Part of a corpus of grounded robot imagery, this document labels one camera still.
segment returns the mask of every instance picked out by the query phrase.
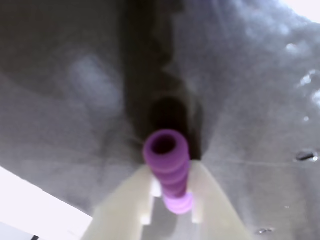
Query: water droplet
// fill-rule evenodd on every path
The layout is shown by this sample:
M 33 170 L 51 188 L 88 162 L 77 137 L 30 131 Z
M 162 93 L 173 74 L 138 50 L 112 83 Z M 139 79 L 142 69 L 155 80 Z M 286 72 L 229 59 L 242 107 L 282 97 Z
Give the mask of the water droplet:
M 303 87 L 307 84 L 310 84 L 315 76 L 319 76 L 320 72 L 318 70 L 310 70 L 307 75 L 305 75 L 301 80 L 299 87 Z
M 275 230 L 273 228 L 261 228 L 260 230 L 257 231 L 259 235 L 264 235 L 264 234 L 270 234 L 273 233 Z
M 299 162 L 316 162 L 318 161 L 318 153 L 314 150 L 302 150 L 298 152 L 295 159 Z
M 320 108 L 320 89 L 312 94 L 311 100 Z
M 287 50 L 291 54 L 296 54 L 298 51 L 297 45 L 290 43 L 285 47 L 285 50 Z

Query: white surface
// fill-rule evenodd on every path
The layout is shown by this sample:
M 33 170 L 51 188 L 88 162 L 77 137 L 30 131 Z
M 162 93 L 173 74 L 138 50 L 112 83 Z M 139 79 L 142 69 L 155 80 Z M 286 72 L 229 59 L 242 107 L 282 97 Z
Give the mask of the white surface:
M 31 240 L 32 238 L 32 234 L 20 231 L 12 226 L 0 222 L 1 240 Z
M 44 240 L 78 240 L 92 220 L 2 167 L 0 193 L 0 222 Z

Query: gray fabric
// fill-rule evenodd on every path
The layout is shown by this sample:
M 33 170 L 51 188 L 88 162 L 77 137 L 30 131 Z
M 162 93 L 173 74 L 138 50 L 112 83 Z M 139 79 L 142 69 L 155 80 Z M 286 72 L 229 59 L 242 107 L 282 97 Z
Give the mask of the gray fabric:
M 0 165 L 90 214 L 174 128 L 252 233 L 319 239 L 319 165 L 293 161 L 320 145 L 319 30 L 275 0 L 2 2 Z

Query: purple ribbed tube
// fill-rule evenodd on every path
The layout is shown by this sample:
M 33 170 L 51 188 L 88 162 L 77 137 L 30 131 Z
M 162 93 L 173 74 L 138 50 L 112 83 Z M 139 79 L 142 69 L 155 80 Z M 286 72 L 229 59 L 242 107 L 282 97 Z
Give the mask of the purple ribbed tube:
M 162 186 L 166 207 L 174 214 L 191 210 L 193 198 L 187 193 L 190 156 L 185 137 L 171 129 L 156 131 L 146 140 L 143 157 Z

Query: tube opening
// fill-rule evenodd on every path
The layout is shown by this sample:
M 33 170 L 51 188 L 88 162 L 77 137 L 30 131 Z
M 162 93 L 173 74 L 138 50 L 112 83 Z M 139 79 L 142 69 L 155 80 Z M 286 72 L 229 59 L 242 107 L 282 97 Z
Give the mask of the tube opening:
M 166 134 L 156 138 L 151 146 L 151 149 L 155 154 L 162 155 L 171 152 L 175 147 L 175 138 Z

